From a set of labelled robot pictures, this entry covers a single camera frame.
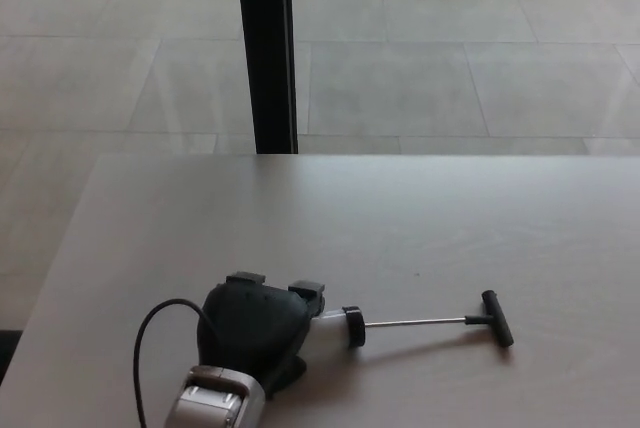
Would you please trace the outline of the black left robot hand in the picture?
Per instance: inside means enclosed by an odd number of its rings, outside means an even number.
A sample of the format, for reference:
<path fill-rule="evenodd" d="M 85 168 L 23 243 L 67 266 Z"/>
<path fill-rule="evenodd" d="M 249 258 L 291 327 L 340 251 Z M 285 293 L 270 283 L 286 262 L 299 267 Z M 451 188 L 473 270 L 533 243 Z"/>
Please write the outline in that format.
<path fill-rule="evenodd" d="M 270 399 L 306 372 L 299 351 L 324 310 L 325 286 L 299 280 L 284 289 L 265 280 L 236 272 L 216 285 L 202 306 L 207 318 L 198 322 L 196 340 L 200 365 L 247 374 Z"/>

